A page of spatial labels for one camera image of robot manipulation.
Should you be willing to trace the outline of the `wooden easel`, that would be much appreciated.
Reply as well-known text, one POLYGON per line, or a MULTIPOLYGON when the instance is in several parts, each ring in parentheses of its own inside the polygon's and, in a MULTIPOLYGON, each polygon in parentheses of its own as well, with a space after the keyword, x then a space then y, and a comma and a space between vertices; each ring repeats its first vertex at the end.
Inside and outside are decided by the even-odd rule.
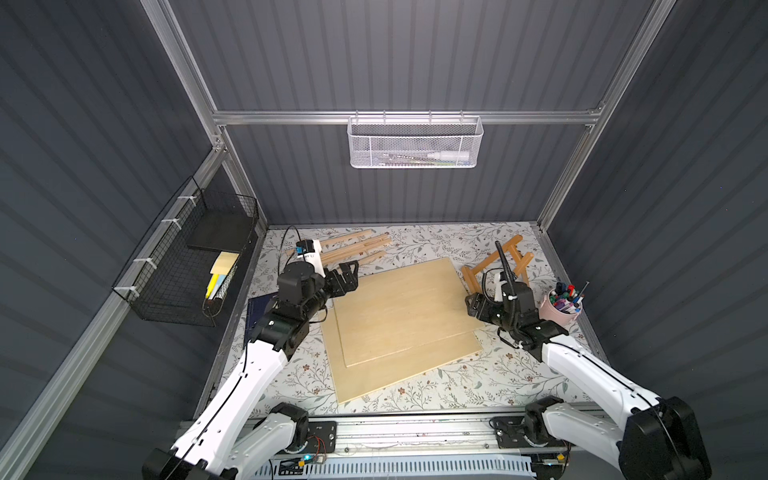
MULTIPOLYGON (((382 256, 380 250, 392 242, 388 232, 375 234, 372 230, 354 231, 334 238, 319 240, 322 244, 323 267, 363 259, 370 262, 382 256)), ((295 248, 285 251, 285 259, 297 260, 295 248)))
MULTIPOLYGON (((530 285, 527 268, 533 261, 534 255, 531 252, 521 252, 520 243, 522 240, 522 235, 515 235, 502 245, 502 250, 505 253, 507 259, 512 260, 511 266, 513 273, 517 276, 518 280, 522 281, 526 285, 530 285)), ((460 274, 462 280, 465 283, 465 286, 468 289, 468 293, 480 293, 481 281, 479 280, 479 275, 485 272, 489 272, 492 268, 495 267, 501 267, 500 255, 498 253, 492 253, 488 255, 475 266, 462 266, 460 269, 460 274)))

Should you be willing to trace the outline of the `plywood board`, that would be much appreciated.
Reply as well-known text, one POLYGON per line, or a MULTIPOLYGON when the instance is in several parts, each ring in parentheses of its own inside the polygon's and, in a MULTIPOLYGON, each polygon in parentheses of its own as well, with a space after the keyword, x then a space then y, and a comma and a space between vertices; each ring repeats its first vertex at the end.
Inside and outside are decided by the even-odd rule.
POLYGON ((467 314, 466 296, 446 257, 362 277, 354 292, 334 301, 345 365, 480 328, 481 322, 467 314))
POLYGON ((333 300, 329 319, 322 327, 322 332, 336 399, 340 403, 355 400, 481 350, 475 335, 476 329, 470 333, 348 367, 343 358, 334 310, 336 299, 333 300))

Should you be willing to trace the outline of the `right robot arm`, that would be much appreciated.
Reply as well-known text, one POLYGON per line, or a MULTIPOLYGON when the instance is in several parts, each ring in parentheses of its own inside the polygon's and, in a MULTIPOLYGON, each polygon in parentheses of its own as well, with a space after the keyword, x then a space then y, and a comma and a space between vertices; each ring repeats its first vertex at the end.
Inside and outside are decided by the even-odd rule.
POLYGON ((466 297, 469 316, 509 334, 506 343, 566 377, 607 414, 600 420, 548 396, 528 404, 521 432, 542 447, 564 441, 581 447, 626 479, 709 479, 712 466, 693 409, 624 377, 575 341, 565 328, 540 317, 531 289, 502 282, 497 295, 466 297))

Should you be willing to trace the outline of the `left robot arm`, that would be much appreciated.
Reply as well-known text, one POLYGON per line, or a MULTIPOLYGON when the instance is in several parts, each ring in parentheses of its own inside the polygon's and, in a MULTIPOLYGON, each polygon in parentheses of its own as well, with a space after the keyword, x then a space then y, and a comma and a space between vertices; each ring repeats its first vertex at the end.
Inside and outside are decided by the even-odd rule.
POLYGON ((306 443, 308 414, 280 403, 249 434, 241 433, 266 388, 307 337, 313 317, 332 298, 355 291, 359 264, 317 270, 288 264, 277 291, 250 332, 242 355, 198 419, 167 450, 153 450, 141 469, 145 479, 246 479, 274 455, 306 443))

